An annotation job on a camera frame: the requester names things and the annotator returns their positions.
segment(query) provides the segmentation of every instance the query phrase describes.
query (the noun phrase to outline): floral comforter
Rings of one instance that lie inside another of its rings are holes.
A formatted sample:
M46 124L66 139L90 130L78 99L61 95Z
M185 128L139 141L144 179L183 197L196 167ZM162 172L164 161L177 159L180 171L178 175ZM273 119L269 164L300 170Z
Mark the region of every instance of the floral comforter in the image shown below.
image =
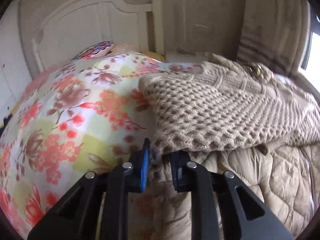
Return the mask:
M0 138L0 206L19 234L26 239L85 172L111 171L152 137L139 77L200 70L127 53L73 61L34 80ZM146 220L150 198L131 200ZM152 233L135 230L140 239Z

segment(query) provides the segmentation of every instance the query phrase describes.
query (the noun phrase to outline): beige knit sweater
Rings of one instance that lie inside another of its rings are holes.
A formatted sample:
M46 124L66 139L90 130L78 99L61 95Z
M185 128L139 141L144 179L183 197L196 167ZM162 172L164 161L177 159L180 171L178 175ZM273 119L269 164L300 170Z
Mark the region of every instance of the beige knit sweater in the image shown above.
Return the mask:
M279 144L320 141L320 109L310 94L282 83L263 65L249 65L249 75L220 56L213 61L203 63L201 74L140 79L156 118L153 152L262 145L267 153Z

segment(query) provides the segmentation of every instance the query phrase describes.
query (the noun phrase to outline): curtain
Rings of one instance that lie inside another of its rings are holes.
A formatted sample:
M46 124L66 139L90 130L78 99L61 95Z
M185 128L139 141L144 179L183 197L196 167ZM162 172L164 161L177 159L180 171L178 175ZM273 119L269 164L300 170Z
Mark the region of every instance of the curtain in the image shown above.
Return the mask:
M237 62L260 62L275 73L294 76L310 33L307 0L246 0Z

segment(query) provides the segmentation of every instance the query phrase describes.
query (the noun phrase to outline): wall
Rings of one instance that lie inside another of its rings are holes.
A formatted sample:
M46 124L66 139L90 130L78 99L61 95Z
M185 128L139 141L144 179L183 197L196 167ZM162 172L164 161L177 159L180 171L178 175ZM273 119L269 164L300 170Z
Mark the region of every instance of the wall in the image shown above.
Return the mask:
M31 39L42 21L68 0L20 0L20 31L26 61L33 77L38 70L32 55ZM124 0L126 3L150 3L151 0ZM243 23L245 0L186 0L186 48L209 51L235 59ZM163 0L166 50L175 50L181 37L182 0ZM209 30L194 27L206 25Z

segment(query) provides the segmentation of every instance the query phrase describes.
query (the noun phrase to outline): headboard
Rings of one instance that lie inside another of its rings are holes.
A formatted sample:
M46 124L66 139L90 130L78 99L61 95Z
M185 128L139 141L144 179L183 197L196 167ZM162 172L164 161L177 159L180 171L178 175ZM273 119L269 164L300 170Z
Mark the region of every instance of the headboard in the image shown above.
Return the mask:
M147 22L147 12L153 15L152 23ZM153 31L148 31L148 24ZM161 0L140 5L123 0L70 0L52 12L36 31L33 55L42 72L101 41L150 50L148 33L154 35L156 52L164 54L162 24Z

